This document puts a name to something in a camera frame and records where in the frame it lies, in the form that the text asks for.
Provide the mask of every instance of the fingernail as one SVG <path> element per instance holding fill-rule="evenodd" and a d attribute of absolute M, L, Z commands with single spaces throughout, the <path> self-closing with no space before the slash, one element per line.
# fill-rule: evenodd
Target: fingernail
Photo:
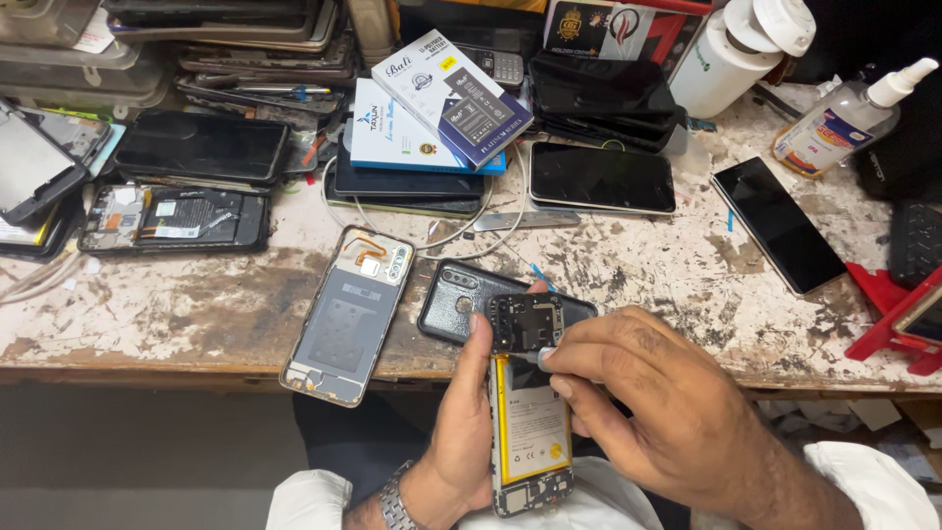
<path fill-rule="evenodd" d="M 556 375 L 550 377 L 549 386 L 553 387 L 553 390 L 559 392 L 560 396 L 566 399 L 573 397 L 573 387 L 562 377 L 557 377 Z"/>

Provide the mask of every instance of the fingerprint sensor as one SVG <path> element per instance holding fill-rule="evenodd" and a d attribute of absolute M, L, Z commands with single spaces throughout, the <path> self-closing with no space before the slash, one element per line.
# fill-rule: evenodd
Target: fingerprint sensor
<path fill-rule="evenodd" d="M 376 276 L 380 273 L 381 263 L 375 259 L 370 259 L 369 257 L 363 258 L 363 265 L 360 267 L 360 274 L 365 274 L 367 276 Z"/>

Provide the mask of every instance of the screwdriver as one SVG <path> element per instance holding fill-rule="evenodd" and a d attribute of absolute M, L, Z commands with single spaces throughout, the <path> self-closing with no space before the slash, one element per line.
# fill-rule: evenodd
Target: screwdriver
<path fill-rule="evenodd" d="M 539 368 L 540 370 L 546 373 L 555 373 L 549 368 L 547 368 L 546 365 L 543 364 L 543 353 L 546 352 L 547 350 L 552 350 L 552 348 L 547 346 L 547 347 L 541 348 L 539 352 L 526 352 L 525 354 L 511 354 L 507 352 L 502 352 L 502 353 L 504 353 L 504 355 L 507 355 L 507 356 L 516 357 L 518 359 L 524 359 L 526 362 L 531 362 L 535 364 L 537 368 Z"/>

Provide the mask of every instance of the workbench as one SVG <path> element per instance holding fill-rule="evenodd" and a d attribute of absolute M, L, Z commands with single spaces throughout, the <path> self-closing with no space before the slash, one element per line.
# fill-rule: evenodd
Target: workbench
<path fill-rule="evenodd" d="M 774 89 L 796 108 L 814 90 Z M 756 155 L 818 226 L 837 253 L 873 271 L 885 268 L 889 204 L 868 199 L 856 173 L 836 167 L 821 180 L 790 173 L 771 157 L 788 123 L 747 93 L 697 131 L 717 172 Z M 495 179 L 489 212 L 518 211 L 521 154 Z M 808 392 L 942 392 L 942 375 L 914 376 L 901 356 L 867 362 L 844 350 L 872 324 L 860 289 L 843 277 L 805 297 L 786 288 L 745 229 L 709 186 L 709 174 L 675 179 L 673 216 L 582 215 L 567 228 L 520 229 L 476 263 L 533 281 L 535 263 L 560 291 L 594 303 L 601 314 L 640 305 L 714 355 L 751 389 Z M 277 389 L 277 374 L 300 331 L 340 228 L 313 186 L 274 196 L 270 248 L 257 255 L 110 257 L 88 273 L 87 257 L 70 274 L 74 290 L 56 287 L 0 306 L 0 382 L 110 384 L 143 388 Z M 361 224 L 355 209 L 338 208 Z M 416 243 L 443 238 L 464 222 L 369 213 L 383 230 Z M 500 232 L 457 238 L 441 256 L 483 249 Z M 403 384 L 447 379 L 459 348 L 415 326 L 436 262 L 418 259 L 386 338 L 375 379 Z M 37 267 L 0 259 L 0 290 Z"/>

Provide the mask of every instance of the dark trousers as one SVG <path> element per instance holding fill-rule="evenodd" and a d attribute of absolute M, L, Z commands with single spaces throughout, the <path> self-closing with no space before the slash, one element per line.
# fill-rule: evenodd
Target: dark trousers
<path fill-rule="evenodd" d="M 429 394 L 440 400 L 440 394 Z M 367 392 L 356 408 L 294 394 L 295 421 L 304 439 L 312 470 L 335 472 L 353 484 L 350 506 L 378 491 L 406 460 L 418 460 L 429 445 L 423 433 L 399 415 L 382 397 Z M 573 455 L 605 457 L 591 439 L 574 440 Z M 690 509 L 644 492 L 664 530 L 690 530 Z"/>

